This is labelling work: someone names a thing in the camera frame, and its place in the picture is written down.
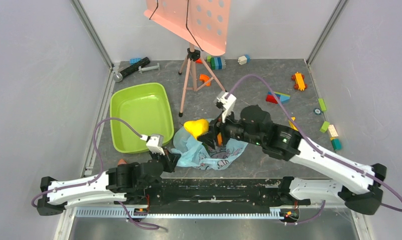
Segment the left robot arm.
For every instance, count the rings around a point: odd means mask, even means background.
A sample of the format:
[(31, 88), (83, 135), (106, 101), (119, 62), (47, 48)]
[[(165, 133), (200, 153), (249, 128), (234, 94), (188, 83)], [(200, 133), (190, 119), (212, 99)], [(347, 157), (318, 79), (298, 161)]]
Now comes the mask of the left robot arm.
[(118, 165), (97, 175), (59, 181), (50, 176), (41, 179), (41, 196), (33, 206), (41, 216), (61, 214), (78, 205), (102, 202), (141, 203), (145, 189), (160, 185), (163, 172), (172, 173), (180, 153), (165, 150), (165, 154), (150, 153), (151, 160)]

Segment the light blue cartoon plastic bag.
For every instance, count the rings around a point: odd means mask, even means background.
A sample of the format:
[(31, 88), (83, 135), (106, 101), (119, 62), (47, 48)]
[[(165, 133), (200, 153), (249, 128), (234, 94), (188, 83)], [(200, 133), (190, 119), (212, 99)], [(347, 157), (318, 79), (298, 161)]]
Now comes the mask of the light blue cartoon plastic bag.
[(173, 138), (173, 153), (181, 154), (177, 166), (198, 170), (225, 170), (242, 155), (248, 143), (230, 139), (226, 146), (211, 148), (181, 127)]

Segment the yellow fake lemon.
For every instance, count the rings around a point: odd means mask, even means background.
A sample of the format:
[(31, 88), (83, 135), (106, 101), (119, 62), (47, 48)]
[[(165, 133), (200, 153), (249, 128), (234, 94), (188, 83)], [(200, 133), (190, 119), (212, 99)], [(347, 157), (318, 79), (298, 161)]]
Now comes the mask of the yellow fake lemon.
[(206, 119), (190, 120), (183, 124), (184, 129), (194, 138), (208, 133), (209, 131), (209, 121)]

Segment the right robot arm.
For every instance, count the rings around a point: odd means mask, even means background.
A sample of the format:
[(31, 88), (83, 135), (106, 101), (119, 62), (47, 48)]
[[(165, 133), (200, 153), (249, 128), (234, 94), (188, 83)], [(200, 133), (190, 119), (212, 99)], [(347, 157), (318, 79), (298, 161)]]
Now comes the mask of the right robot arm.
[(341, 162), (332, 161), (337, 154), (302, 137), (289, 126), (273, 123), (270, 113), (258, 105), (245, 107), (239, 120), (235, 120), (234, 114), (225, 120), (220, 116), (211, 121), (197, 120), (191, 135), (211, 148), (223, 147), (230, 140), (257, 145), (271, 158), (303, 165), (329, 177), (329, 180), (284, 177), (277, 191), (284, 204), (295, 200), (344, 203), (364, 215), (375, 214), (381, 205), (383, 191), (378, 181), (385, 179), (384, 165), (361, 165), (345, 158)]

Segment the green orange fake mango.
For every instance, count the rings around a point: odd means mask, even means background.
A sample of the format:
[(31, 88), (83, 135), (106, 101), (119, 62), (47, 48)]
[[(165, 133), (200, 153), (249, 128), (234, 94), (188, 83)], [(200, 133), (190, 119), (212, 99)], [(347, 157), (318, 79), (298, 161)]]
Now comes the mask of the green orange fake mango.
[(219, 147), (223, 146), (223, 140), (222, 140), (222, 134), (221, 133), (217, 134), (216, 142), (217, 142), (217, 145)]

